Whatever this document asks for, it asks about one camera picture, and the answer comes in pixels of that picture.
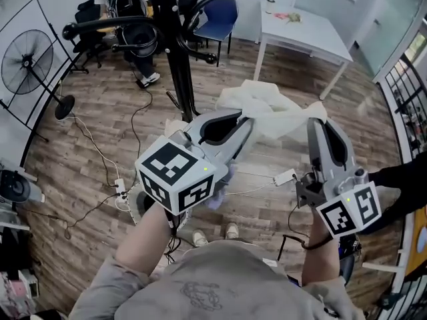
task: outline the door frame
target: door frame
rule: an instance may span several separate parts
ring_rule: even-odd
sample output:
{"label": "door frame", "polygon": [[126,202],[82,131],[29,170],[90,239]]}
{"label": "door frame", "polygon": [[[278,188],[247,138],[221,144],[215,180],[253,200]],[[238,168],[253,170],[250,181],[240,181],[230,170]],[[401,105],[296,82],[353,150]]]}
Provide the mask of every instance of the door frame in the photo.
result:
{"label": "door frame", "polygon": [[407,50],[412,40],[416,36],[418,30],[421,27],[422,20],[426,14],[427,14],[427,0],[422,0],[417,14],[415,14],[415,17],[412,20],[412,23],[409,26],[409,29],[403,36],[399,45],[395,48],[391,56],[388,58],[387,62],[385,62],[385,64],[381,67],[379,72],[373,78],[372,81],[374,83],[377,83],[381,79],[384,79],[387,76],[387,74],[393,69],[395,64],[399,61],[402,54]]}

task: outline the white cube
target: white cube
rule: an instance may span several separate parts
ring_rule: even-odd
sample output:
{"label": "white cube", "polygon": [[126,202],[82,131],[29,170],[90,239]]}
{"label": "white cube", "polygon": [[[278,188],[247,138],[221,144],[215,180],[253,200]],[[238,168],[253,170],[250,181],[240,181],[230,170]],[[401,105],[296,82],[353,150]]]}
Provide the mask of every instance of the white cube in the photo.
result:
{"label": "white cube", "polygon": [[145,192],[174,215],[214,194],[216,168],[161,136],[135,162]]}
{"label": "white cube", "polygon": [[375,184],[357,185],[316,208],[333,238],[357,233],[381,217]]}

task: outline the grey t-shirt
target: grey t-shirt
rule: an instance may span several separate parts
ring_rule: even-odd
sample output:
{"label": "grey t-shirt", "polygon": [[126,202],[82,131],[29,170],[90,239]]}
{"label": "grey t-shirt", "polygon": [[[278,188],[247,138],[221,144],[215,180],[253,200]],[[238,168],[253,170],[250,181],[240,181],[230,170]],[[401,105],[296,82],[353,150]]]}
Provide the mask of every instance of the grey t-shirt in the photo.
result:
{"label": "grey t-shirt", "polygon": [[78,319],[364,319],[344,280],[293,284],[271,253],[216,241],[185,253],[159,281],[106,259],[77,300]]}

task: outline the glass door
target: glass door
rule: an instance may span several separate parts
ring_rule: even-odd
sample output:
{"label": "glass door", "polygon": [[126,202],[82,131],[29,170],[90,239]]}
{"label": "glass door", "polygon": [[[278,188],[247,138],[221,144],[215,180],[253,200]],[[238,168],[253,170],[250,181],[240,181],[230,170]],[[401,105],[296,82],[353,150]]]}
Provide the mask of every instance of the glass door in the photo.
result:
{"label": "glass door", "polygon": [[364,65],[374,78],[409,30],[422,0],[383,0],[376,18],[359,44]]}

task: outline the white plastic bag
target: white plastic bag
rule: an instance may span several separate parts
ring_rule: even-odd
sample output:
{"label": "white plastic bag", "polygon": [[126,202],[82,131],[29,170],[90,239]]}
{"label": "white plastic bag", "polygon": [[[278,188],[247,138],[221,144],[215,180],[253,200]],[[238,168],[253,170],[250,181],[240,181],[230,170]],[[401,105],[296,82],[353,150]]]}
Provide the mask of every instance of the white plastic bag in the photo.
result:
{"label": "white plastic bag", "polygon": [[242,117],[254,119],[254,131],[245,144],[244,151],[260,138],[278,139],[287,135],[302,142],[307,141],[306,123],[310,117],[326,122],[328,117],[321,102],[305,109],[283,96],[276,84],[250,81],[241,87],[226,88],[217,100],[216,109],[241,109]]}

